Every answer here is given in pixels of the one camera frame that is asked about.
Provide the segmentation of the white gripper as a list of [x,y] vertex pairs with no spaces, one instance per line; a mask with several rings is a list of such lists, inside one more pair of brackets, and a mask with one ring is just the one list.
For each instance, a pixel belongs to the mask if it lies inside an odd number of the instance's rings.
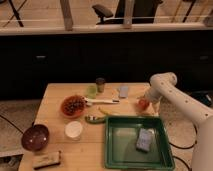
[[153,86],[151,86],[146,92],[145,92],[145,98],[152,102],[153,110],[156,116],[159,115],[159,108],[160,108],[160,100],[162,98],[162,94]]

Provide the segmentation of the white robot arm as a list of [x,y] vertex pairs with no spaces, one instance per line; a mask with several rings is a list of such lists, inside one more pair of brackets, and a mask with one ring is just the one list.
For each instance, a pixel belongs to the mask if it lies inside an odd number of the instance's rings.
[[213,171],[213,109],[176,88],[176,84],[173,72],[154,74],[145,98],[155,104],[165,97],[197,126],[192,171]]

